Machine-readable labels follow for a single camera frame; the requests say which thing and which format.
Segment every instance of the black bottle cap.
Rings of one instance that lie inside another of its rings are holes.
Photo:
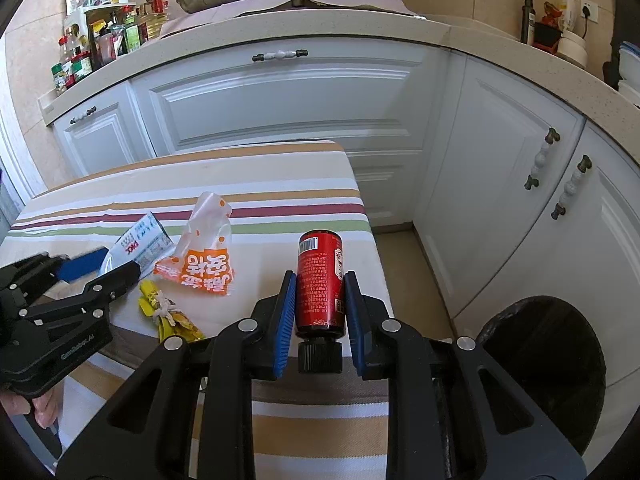
[[[298,345],[298,371],[301,374],[341,373],[342,345],[324,337],[303,341]]]

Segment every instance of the red bottle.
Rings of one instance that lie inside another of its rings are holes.
[[[344,336],[342,240],[331,231],[309,231],[298,246],[296,335],[300,373],[340,373]]]

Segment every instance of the striped tablecloth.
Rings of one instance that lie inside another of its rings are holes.
[[[75,256],[110,247],[148,211],[177,241],[204,191],[217,193],[233,208],[230,260],[235,277],[230,295],[158,282],[207,336],[249,315],[260,298],[278,292],[284,272],[296,268],[300,235],[311,229],[329,229],[342,237],[345,271],[355,270],[363,294],[380,298],[391,312],[353,171],[341,147],[329,141],[254,144],[156,158],[51,190],[29,202],[18,217],[0,247],[0,266],[43,251]],[[83,285],[57,285],[49,295],[75,294]],[[139,311],[139,295],[132,290],[111,305],[114,341],[65,379],[60,417],[64,446],[157,344],[156,327]],[[386,383],[359,380],[348,357],[348,339],[342,342],[341,375],[299,375],[294,336],[283,379],[254,381],[259,480],[384,478]],[[192,449],[195,456],[197,446]]]

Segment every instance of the snack wrapper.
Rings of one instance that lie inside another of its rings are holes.
[[[134,260],[143,278],[154,269],[154,263],[171,254],[174,247],[158,219],[149,212],[118,238],[104,257],[98,276]]]
[[[176,304],[167,298],[151,280],[140,282],[142,297],[138,300],[140,309],[158,324],[158,339],[164,341],[172,335],[179,335],[187,342],[204,339],[204,334],[195,326]]]
[[[228,294],[233,280],[230,216],[225,200],[212,192],[201,194],[174,254],[158,261],[154,274],[213,294]]]

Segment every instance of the barcode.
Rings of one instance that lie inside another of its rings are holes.
[[[310,251],[312,249],[318,248],[318,237],[307,238],[306,240],[302,240],[300,242],[300,246],[298,247],[298,256],[305,251]]]

